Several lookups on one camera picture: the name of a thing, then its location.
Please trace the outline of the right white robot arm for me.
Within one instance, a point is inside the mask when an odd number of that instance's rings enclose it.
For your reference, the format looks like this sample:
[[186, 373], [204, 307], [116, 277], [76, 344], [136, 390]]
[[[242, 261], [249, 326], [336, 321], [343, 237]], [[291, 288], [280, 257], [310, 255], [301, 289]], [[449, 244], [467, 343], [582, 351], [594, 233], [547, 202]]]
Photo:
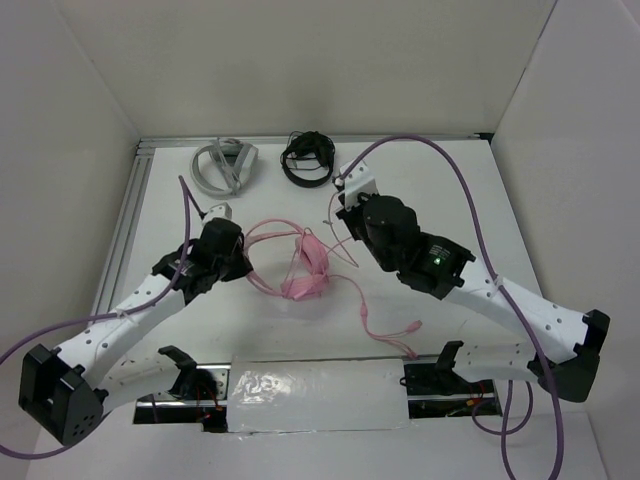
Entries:
[[483, 347], [453, 340], [435, 370], [441, 388], [460, 391], [482, 380], [535, 382], [559, 399], [587, 400], [600, 365], [610, 319], [594, 309], [563, 308], [490, 273], [461, 245], [421, 231], [415, 211], [396, 197], [359, 194], [336, 213], [380, 268], [414, 291], [471, 310], [520, 337], [515, 345]]

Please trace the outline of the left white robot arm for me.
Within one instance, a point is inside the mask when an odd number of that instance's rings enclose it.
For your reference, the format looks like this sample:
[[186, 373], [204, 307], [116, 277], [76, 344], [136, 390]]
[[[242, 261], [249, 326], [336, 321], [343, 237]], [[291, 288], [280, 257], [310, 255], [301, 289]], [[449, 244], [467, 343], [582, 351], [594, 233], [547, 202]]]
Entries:
[[215, 283], [243, 278], [251, 270], [241, 227], [226, 218], [210, 220], [199, 237], [162, 257], [111, 318], [53, 349], [33, 347], [23, 359], [20, 407], [70, 447], [109, 412], [143, 396], [166, 392], [184, 399], [199, 383], [215, 391], [212, 375], [173, 345], [138, 359], [128, 353]]

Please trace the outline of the pink headphones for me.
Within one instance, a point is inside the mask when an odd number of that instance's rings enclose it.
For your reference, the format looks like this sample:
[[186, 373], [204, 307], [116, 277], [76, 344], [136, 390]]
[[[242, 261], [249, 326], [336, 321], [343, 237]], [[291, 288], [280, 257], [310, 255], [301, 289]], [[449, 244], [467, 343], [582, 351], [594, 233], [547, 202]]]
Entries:
[[293, 302], [321, 297], [330, 280], [329, 248], [310, 229], [285, 219], [263, 220], [245, 235], [244, 251], [249, 254], [258, 243], [284, 237], [294, 238], [294, 250], [280, 286], [272, 287], [256, 271], [248, 274], [248, 282], [263, 294]]

